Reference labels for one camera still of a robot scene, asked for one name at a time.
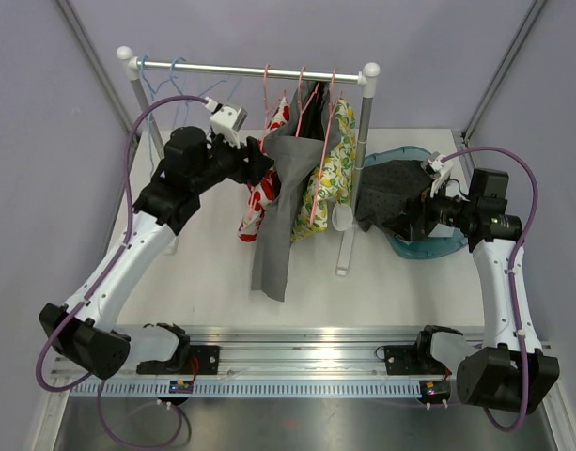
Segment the dark grey dotted skirt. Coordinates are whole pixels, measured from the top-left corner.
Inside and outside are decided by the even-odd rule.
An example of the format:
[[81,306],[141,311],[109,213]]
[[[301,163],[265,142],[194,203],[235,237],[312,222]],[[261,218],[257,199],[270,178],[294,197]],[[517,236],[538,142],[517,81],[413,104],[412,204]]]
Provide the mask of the dark grey dotted skirt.
[[402,214],[405,203],[430,188],[432,179],[421,161],[392,161],[362,171],[354,218],[367,232],[372,226],[385,233],[381,223]]

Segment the blue wire hanger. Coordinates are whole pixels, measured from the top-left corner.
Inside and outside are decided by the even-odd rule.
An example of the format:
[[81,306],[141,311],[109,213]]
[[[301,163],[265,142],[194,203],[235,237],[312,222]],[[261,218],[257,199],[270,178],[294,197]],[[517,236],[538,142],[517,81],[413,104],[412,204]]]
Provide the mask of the blue wire hanger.
[[[176,83],[176,79],[178,78],[178,76],[174,73],[174,70],[175,70],[175,66],[178,63],[181,63],[181,64],[187,63],[187,60],[183,57],[178,57],[172,61],[171,67],[169,69],[168,81],[176,89],[176,91],[179,95],[185,95],[185,88],[186,88],[187,82],[188,82],[188,75],[184,76],[180,86]],[[241,84],[242,78],[240,76],[237,76],[237,75],[227,75],[226,77],[219,79],[218,81],[214,82],[212,85],[207,87],[206,89],[202,90],[199,94],[197,94],[197,97],[205,98],[208,94],[210,94],[212,92],[212,90],[215,87],[217,87],[221,84],[226,84],[226,83],[230,82],[231,80],[235,81],[235,85],[230,89],[229,94],[228,94],[228,98],[231,99],[232,96],[234,95],[235,91],[238,89],[238,87]],[[184,105],[185,105],[184,118],[181,122],[179,122],[180,107],[178,106],[176,109],[175,116],[174,116],[173,127],[176,127],[178,125],[186,126],[188,124],[191,101],[186,101],[184,103]]]
[[[154,86],[145,73],[144,64],[147,60],[148,57],[146,55],[139,59],[140,66],[138,68],[138,74],[141,85],[145,89],[146,106],[150,106],[156,101],[156,96],[159,94],[161,89],[175,81],[175,76],[168,75],[165,79],[162,79]],[[151,150],[149,151],[150,162],[151,165],[154,165],[154,155],[157,155],[159,159],[163,157],[163,139],[153,114],[148,115],[146,126],[148,131],[148,141],[151,146]]]

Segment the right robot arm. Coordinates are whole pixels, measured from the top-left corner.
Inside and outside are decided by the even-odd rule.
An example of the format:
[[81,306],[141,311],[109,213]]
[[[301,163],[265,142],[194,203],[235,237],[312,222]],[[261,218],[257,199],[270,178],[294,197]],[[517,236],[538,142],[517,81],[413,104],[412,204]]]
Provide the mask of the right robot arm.
[[452,376],[451,391],[466,405],[531,414],[560,367],[544,353],[531,320],[523,280],[527,228],[506,213],[508,182],[505,172],[476,169],[466,197],[425,189],[388,224],[399,238],[421,239],[444,225],[467,239],[481,286],[481,347],[473,348],[456,329],[428,325],[413,344],[384,345],[377,353],[390,375]]

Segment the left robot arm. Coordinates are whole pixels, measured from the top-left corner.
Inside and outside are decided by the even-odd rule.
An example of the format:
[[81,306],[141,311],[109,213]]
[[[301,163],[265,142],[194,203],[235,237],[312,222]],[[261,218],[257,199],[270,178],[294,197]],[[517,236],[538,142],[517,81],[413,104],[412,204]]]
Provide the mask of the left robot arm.
[[220,133],[194,126],[172,131],[119,241],[63,304],[47,303],[39,312],[45,347],[90,376],[115,375],[136,346],[117,331],[119,313],[153,260],[199,210],[200,196],[225,179],[255,185],[272,164],[254,137],[230,144]]

